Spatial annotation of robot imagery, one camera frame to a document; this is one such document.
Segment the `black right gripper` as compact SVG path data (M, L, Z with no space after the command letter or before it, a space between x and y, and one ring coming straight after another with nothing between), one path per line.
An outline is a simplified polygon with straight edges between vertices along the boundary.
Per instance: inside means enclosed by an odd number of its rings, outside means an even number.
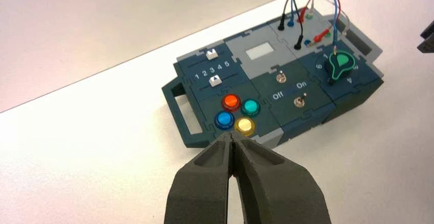
M433 21L422 31L423 41L417 46L421 53L433 53Z

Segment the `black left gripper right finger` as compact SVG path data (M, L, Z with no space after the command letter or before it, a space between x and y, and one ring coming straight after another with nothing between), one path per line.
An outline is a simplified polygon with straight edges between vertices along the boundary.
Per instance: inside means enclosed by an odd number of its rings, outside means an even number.
M305 167L240 134L233 135L233 173L244 223L331 223Z

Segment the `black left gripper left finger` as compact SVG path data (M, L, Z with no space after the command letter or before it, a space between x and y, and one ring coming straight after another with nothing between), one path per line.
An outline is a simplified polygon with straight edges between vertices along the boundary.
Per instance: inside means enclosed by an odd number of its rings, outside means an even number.
M227 223L232 142L230 133L220 135L178 170L167 197L164 223Z

